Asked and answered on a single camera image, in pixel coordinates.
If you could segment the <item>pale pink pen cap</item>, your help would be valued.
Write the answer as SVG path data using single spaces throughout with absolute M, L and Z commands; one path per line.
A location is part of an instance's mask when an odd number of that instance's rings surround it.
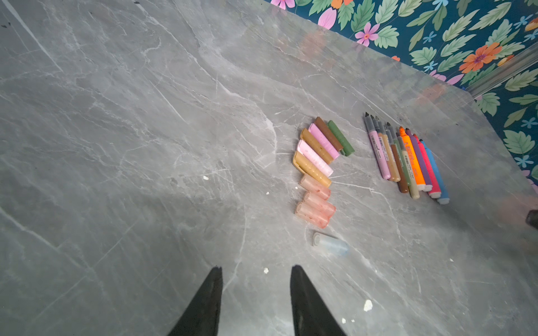
M 325 176 L 330 177 L 333 174 L 333 169 L 304 140 L 298 142 L 297 151 Z

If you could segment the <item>translucent highlighter cap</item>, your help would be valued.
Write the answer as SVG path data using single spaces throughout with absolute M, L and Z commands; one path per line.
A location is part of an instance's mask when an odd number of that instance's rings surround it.
M 328 187 L 323 186 L 320 182 L 308 174 L 304 174 L 298 184 L 308 192 L 316 194 L 316 196 L 322 198 L 323 200 L 328 200 L 331 196 L 331 191 Z

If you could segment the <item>pink marker pen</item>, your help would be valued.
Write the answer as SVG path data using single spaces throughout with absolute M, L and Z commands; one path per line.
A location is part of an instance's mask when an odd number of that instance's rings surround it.
M 430 176 L 430 181 L 432 188 L 429 191 L 429 196 L 432 199 L 438 200 L 441 197 L 441 189 L 439 187 L 439 183 L 437 181 L 436 175 L 434 173 L 434 170 L 432 168 L 432 165 L 430 163 L 430 158 L 427 154 L 426 148 L 422 142 L 421 139 L 416 134 L 413 134 L 414 138 L 418 141 L 419 149 L 421 151 L 421 154 L 423 156 L 423 160 L 425 161 L 426 169 L 428 172 L 428 175 Z

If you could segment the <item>beige marker pen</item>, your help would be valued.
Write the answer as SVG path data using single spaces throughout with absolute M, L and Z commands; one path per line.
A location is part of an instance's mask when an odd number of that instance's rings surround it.
M 404 161 L 404 164 L 405 164 L 405 167 L 406 167 L 406 171 L 407 171 L 407 173 L 409 175 L 408 184 L 409 184 L 410 195 L 414 200 L 418 200 L 420 198 L 420 194 L 419 194 L 418 186 L 417 186 L 417 183 L 416 183 L 416 178 L 415 178 L 414 173 L 413 173 L 413 168 L 412 168 L 412 165 L 411 165 L 411 160 L 410 160 L 410 157 L 409 157 L 409 153 L 406 150 L 405 143 L 403 142 L 402 137 L 398 136 L 397 139 L 398 139 L 399 145 L 401 147 L 402 157 L 403 157 L 403 161 Z

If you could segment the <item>translucent purple marker cap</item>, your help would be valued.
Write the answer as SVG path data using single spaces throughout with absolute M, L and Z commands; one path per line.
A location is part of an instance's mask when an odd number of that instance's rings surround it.
M 327 218 L 331 218 L 336 213 L 336 207 L 333 204 L 323 200 L 315 193 L 307 192 L 303 196 L 303 201 L 318 210 Z

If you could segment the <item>beige pen cap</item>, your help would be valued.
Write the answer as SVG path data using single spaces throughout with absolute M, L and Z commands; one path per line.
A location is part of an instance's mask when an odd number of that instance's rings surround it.
M 329 188 L 332 181 L 329 177 L 323 174 L 311 161 L 309 161 L 303 154 L 296 151 L 292 159 L 292 163 L 295 168 L 303 174 L 307 174 L 319 182 L 324 187 Z

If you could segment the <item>brown pen tan cap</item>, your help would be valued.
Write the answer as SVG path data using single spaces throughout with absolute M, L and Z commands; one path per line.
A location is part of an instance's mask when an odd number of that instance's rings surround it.
M 399 187 L 399 191 L 401 193 L 409 193 L 409 185 L 408 185 L 407 178 L 402 167 L 402 162 L 400 160 L 399 151 L 396 146 L 395 135 L 392 134 L 391 124 L 385 123 L 385 130 L 389 139 L 389 145 L 391 147 L 392 154 L 395 158 L 395 165 L 400 176 L 400 180 L 397 183 Z

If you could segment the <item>tan pen lilac cap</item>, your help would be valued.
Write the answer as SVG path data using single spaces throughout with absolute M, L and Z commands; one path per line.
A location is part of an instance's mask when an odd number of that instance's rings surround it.
M 399 176 L 399 172 L 397 171 L 397 168 L 396 168 L 396 165 L 395 165 L 395 158 L 392 154 L 392 150 L 391 150 L 391 147 L 389 145 L 389 139 L 388 139 L 388 136 L 387 136 L 387 133 L 386 133 L 386 130 L 385 130 L 385 126 L 382 124 L 381 120 L 376 116 L 375 117 L 375 122 L 378 126 L 378 131 L 379 133 L 381 133 L 381 137 L 382 137 L 382 142 L 383 142 L 383 145 L 385 147 L 385 151 L 386 151 L 386 154 L 387 154 L 387 162 L 388 162 L 388 166 L 389 166 L 389 171 L 391 173 L 391 178 L 389 180 L 391 181 L 394 181 L 394 182 L 399 182 L 400 180 L 400 176 Z

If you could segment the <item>translucent pink marker cap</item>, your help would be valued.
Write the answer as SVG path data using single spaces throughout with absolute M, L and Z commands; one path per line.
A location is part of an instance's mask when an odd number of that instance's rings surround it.
M 297 204 L 295 214 L 320 229 L 324 229 L 329 225 L 329 218 L 306 202 L 299 202 Z

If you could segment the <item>translucent blue marker cap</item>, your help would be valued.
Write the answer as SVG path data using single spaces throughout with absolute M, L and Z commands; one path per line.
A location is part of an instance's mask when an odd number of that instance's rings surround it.
M 335 256 L 345 256 L 349 252 L 349 246 L 346 242 L 321 232 L 313 234 L 312 246 L 316 251 Z

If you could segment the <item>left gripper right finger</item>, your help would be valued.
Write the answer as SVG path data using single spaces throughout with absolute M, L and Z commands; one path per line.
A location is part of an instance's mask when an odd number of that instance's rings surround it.
M 290 294 L 295 335 L 345 335 L 299 265 L 291 269 Z

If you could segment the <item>orange pen brown cap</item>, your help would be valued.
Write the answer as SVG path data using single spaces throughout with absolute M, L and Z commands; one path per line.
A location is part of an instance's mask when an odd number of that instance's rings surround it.
M 385 128 L 382 126 L 382 123 L 377 116 L 373 117 L 373 122 L 374 122 L 374 127 L 378 133 L 378 136 L 381 140 L 381 144 L 384 150 L 387 165 L 389 167 L 389 172 L 391 174 L 391 177 L 389 178 L 389 180 L 393 182 L 400 182 L 401 177 L 396 167 L 395 157 L 389 145 L 388 136 L 386 134 Z

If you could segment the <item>purple marker pen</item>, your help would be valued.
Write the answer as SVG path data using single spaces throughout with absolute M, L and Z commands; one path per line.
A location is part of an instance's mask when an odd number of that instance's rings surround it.
M 406 134 L 410 137 L 411 143 L 413 144 L 413 149 L 414 149 L 414 151 L 416 153 L 416 158 L 418 160 L 418 164 L 420 166 L 420 170 L 422 172 L 423 179 L 425 181 L 424 191 L 425 192 L 430 192 L 432 190 L 432 188 L 433 188 L 432 180 L 430 178 L 429 172 L 427 171 L 427 166 L 425 164 L 425 160 L 424 160 L 422 151 L 420 150 L 418 140 L 412 134 L 412 132 L 411 132 L 411 130 L 409 128 L 406 128 Z

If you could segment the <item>blue marker pen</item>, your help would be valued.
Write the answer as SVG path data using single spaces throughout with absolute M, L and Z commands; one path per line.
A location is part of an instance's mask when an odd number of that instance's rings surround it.
M 447 205 L 450 202 L 450 196 L 445 183 L 443 182 L 439 168 L 437 167 L 433 152 L 426 146 L 422 139 L 420 140 L 420 143 L 424 146 L 428 160 L 430 161 L 430 167 L 432 168 L 431 179 L 435 178 L 435 181 L 432 182 L 434 185 L 429 192 L 429 196 L 432 199 L 435 199 L 439 204 Z

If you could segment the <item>orange highlighter pen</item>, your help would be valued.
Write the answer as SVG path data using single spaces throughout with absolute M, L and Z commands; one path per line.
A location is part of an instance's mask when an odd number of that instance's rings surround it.
M 402 141 L 404 143 L 405 149 L 409 155 L 410 161 L 411 161 L 411 168 L 413 171 L 413 175 L 416 180 L 416 184 L 419 191 L 425 191 L 425 180 L 423 177 L 423 173 L 420 169 L 420 165 L 418 162 L 418 158 L 416 155 L 416 152 L 413 148 L 413 144 L 411 142 L 411 138 L 409 135 L 406 134 L 406 130 L 403 127 L 399 128 L 399 135 L 402 138 Z

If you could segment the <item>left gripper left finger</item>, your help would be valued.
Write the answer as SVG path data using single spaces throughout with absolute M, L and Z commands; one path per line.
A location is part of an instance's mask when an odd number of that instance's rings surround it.
M 218 335 L 222 292 L 222 268 L 213 267 L 168 335 Z

